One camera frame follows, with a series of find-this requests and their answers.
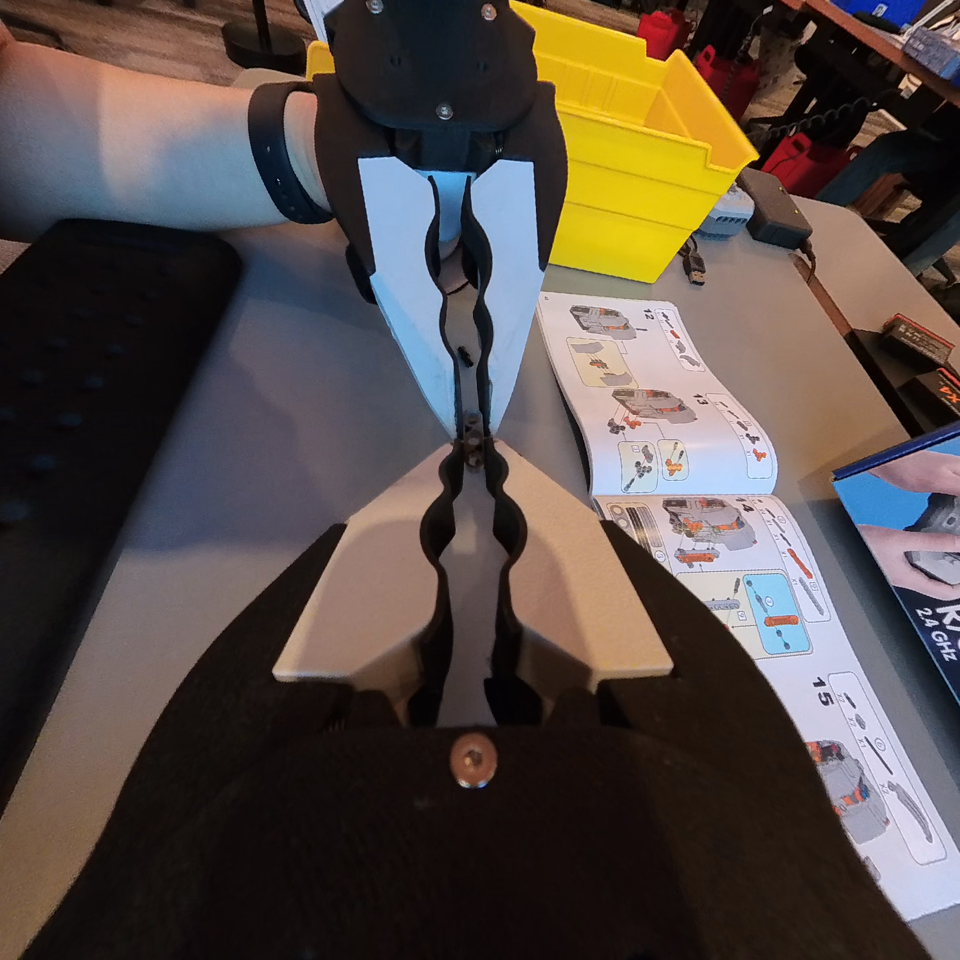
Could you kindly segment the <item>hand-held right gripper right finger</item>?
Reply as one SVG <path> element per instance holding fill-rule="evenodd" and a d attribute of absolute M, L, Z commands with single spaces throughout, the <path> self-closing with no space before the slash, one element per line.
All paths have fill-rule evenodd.
<path fill-rule="evenodd" d="M 485 444 L 499 575 L 486 701 L 498 725 L 539 725 L 569 690 L 668 675 L 673 662 L 610 523 L 506 443 Z"/>

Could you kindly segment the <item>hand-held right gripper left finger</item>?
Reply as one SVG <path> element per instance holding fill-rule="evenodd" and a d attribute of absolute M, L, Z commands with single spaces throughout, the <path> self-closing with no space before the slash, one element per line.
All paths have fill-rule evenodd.
<path fill-rule="evenodd" d="M 460 443 L 429 455 L 356 511 L 272 668 L 281 682 L 320 679 L 383 692 L 402 720 L 437 723 L 450 670 L 448 575 Z"/>

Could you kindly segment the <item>person's left forearm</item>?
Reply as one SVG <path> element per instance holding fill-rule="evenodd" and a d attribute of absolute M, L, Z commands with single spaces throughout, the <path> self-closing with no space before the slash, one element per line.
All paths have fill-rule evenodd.
<path fill-rule="evenodd" d="M 125 70 L 2 26 L 2 238 L 31 242 L 68 219 L 212 232 L 283 223 L 250 146 L 252 92 Z M 295 174 L 330 212 L 317 111 L 313 93 L 292 93 L 284 132 Z"/>

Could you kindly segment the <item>grey desk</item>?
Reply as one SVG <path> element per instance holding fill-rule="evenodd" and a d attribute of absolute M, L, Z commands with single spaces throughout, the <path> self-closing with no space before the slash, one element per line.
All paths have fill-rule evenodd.
<path fill-rule="evenodd" d="M 245 282 L 161 454 L 124 549 L 2 818 L 2 958 L 18 958 L 84 865 L 151 727 L 198 657 L 327 529 L 444 432 L 333 223 L 225 235 Z M 787 255 L 720 247 L 706 290 L 556 267 L 549 290 L 677 304 L 759 416 L 789 504 L 902 745 L 958 840 L 958 708 L 840 506 L 833 468 L 905 431 Z"/>

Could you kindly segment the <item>long wooden background desk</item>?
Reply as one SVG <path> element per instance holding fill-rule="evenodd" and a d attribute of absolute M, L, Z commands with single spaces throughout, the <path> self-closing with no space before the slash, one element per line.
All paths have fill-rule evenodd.
<path fill-rule="evenodd" d="M 939 90 L 945 99 L 958 96 L 958 86 L 950 79 L 942 78 L 927 66 L 906 54 L 901 44 L 894 42 L 890 35 L 858 21 L 853 15 L 828 1 L 781 1 L 781 4 L 795 12 L 807 14 L 818 21 L 825 21 L 839 31 L 856 39 L 862 45 L 879 54 L 883 60 L 900 71 L 917 78 L 924 86 Z"/>

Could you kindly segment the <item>black round floor stand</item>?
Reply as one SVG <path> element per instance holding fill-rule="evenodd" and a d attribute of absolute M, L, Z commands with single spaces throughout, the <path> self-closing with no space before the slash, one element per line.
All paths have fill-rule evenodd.
<path fill-rule="evenodd" d="M 253 20 L 234 20 L 222 25 L 225 54 L 243 68 L 266 68 L 304 76 L 307 46 L 294 30 L 271 26 L 264 1 L 252 1 Z"/>

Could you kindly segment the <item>building instruction booklet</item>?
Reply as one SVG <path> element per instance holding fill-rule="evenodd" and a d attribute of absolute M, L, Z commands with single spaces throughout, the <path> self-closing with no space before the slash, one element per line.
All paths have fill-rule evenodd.
<path fill-rule="evenodd" d="M 542 293 L 535 318 L 597 512 L 741 643 L 801 734 L 858 857 L 906 920 L 958 904 L 958 848 L 864 676 L 776 450 L 666 301 Z"/>

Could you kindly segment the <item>light grey hub block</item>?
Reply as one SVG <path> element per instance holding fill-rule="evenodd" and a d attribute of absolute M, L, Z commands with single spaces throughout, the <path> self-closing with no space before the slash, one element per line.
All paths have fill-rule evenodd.
<path fill-rule="evenodd" d="M 739 234 L 753 218 L 755 202 L 737 184 L 732 184 L 703 219 L 696 233 L 709 239 L 727 239 Z"/>

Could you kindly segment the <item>red canister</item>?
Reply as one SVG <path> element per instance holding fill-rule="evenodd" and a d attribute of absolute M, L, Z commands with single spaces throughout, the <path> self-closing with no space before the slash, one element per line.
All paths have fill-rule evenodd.
<path fill-rule="evenodd" d="M 812 142 L 802 132 L 783 138 L 762 166 L 784 189 L 799 197 L 813 199 L 859 153 L 861 148 L 835 148 Z"/>
<path fill-rule="evenodd" d="M 643 13 L 636 35 L 645 42 L 646 56 L 666 61 L 674 51 L 683 50 L 691 32 L 691 21 L 677 7 Z"/>
<path fill-rule="evenodd" d="M 722 57 L 713 45 L 707 45 L 696 55 L 693 66 L 733 120 L 741 121 L 760 86 L 760 62 L 750 54 Z"/>

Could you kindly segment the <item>black power adapter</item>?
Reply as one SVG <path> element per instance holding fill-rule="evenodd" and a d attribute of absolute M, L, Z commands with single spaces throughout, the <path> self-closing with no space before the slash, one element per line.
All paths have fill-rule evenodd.
<path fill-rule="evenodd" d="M 774 174 L 748 167 L 738 175 L 736 183 L 753 200 L 753 214 L 747 223 L 753 240 L 798 250 L 810 239 L 810 222 Z"/>

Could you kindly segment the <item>black perforated panel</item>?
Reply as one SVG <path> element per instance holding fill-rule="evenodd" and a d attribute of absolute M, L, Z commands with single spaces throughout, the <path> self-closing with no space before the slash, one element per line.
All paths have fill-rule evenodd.
<path fill-rule="evenodd" d="M 242 271 L 209 233 L 71 219 L 2 273 L 2 808 Z"/>

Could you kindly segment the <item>blue toy box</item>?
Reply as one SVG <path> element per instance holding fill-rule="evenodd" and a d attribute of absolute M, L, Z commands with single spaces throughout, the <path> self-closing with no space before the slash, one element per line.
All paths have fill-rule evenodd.
<path fill-rule="evenodd" d="M 832 485 L 958 700 L 958 423 L 841 467 Z"/>

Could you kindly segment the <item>black box orange print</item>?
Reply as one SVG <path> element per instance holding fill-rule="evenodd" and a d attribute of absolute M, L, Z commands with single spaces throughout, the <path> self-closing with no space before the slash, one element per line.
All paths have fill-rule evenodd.
<path fill-rule="evenodd" d="M 954 351 L 954 343 L 903 314 L 884 323 L 878 346 L 885 354 L 923 372 L 948 366 Z"/>
<path fill-rule="evenodd" d="M 959 379 L 950 366 L 917 374 L 899 387 L 920 433 L 959 424 Z"/>

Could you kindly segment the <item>blue plastic bin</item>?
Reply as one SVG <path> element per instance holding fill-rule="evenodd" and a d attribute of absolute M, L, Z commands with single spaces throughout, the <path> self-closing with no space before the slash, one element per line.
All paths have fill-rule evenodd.
<path fill-rule="evenodd" d="M 851 16 L 866 15 L 886 21 L 893 26 L 888 32 L 899 33 L 906 30 L 922 10 L 927 1 L 832 1 L 838 9 Z"/>

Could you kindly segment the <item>grey blue parts tray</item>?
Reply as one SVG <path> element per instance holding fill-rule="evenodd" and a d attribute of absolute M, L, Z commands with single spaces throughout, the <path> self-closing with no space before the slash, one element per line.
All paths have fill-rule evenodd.
<path fill-rule="evenodd" d="M 942 30 L 917 26 L 905 38 L 902 51 L 936 76 L 958 85 L 959 40 Z"/>

